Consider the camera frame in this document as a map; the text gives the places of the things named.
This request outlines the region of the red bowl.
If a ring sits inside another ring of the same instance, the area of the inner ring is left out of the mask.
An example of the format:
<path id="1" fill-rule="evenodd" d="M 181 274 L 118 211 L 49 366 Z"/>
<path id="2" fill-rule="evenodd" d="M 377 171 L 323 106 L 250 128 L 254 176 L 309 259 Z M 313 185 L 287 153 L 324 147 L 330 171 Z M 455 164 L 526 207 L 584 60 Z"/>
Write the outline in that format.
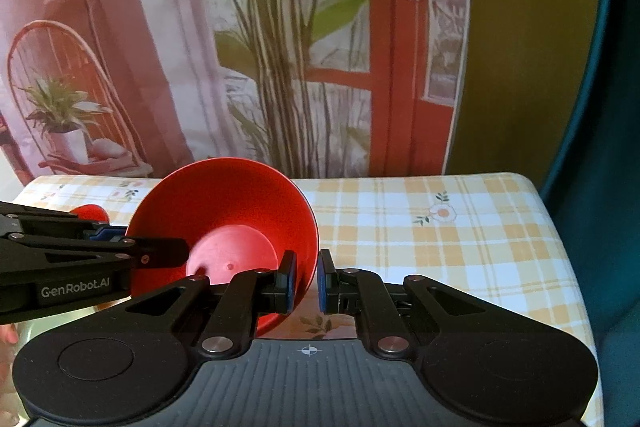
<path id="1" fill-rule="evenodd" d="M 275 270 L 293 251 L 293 303 L 299 306 L 319 251 L 317 221 L 302 191 L 280 171 L 244 158 L 206 159 L 166 176 L 142 199 L 127 233 L 135 239 L 182 239 L 190 249 L 178 268 L 134 273 L 134 296 L 193 274 L 217 285 L 243 271 Z"/>
<path id="2" fill-rule="evenodd" d="M 73 215 L 82 220 L 90 220 L 102 223 L 110 222 L 110 216 L 108 215 L 107 211 L 96 204 L 85 204 L 78 206 L 70 210 L 70 213 L 73 213 Z"/>

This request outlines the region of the yellow checkered tablecloth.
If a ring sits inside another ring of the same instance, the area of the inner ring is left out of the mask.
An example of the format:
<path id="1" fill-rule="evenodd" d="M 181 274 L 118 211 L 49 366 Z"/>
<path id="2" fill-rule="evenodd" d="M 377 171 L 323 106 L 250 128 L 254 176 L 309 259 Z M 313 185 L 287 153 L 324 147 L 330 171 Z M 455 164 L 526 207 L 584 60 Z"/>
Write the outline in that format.
<path id="1" fill-rule="evenodd" d="M 20 201 L 104 208 L 128 228 L 160 181 L 42 176 Z M 17 395 L 35 426 L 599 426 L 600 376 L 570 260 L 518 174 L 293 181 L 337 269 L 374 272 L 413 340 L 376 357 L 355 320 L 265 314 L 242 355 L 203 355 L 224 288 L 183 277 L 24 341 Z"/>

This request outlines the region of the printed backdrop curtain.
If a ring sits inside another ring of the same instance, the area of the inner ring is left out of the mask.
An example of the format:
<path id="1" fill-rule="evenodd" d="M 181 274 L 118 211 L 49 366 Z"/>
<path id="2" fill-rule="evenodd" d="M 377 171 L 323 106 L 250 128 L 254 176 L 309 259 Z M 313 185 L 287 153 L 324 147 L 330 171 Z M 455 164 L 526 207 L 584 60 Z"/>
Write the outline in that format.
<path id="1" fill-rule="evenodd" d="M 468 25 L 468 0 L 1 0 L 1 150 L 22 183 L 443 173 Z"/>

